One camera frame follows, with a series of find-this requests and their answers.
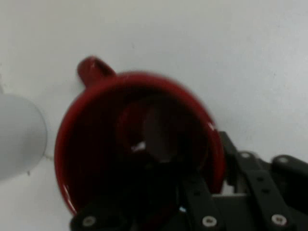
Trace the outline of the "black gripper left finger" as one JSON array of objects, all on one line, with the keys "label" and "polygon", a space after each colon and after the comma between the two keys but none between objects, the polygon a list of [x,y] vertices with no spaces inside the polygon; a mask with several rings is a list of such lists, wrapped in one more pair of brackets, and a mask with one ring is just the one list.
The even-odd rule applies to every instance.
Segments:
[{"label": "black gripper left finger", "polygon": [[225,224],[199,174],[149,176],[103,194],[79,211],[72,231],[223,231]]}]

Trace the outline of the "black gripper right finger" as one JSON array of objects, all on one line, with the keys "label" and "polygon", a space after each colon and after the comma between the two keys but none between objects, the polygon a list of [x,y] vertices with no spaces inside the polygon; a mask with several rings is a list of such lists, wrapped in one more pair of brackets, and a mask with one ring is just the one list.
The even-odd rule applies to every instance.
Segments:
[{"label": "black gripper right finger", "polygon": [[220,132],[226,158],[226,182],[232,195],[217,197],[228,231],[306,231],[308,229],[308,165],[289,155],[269,163],[238,151]]}]

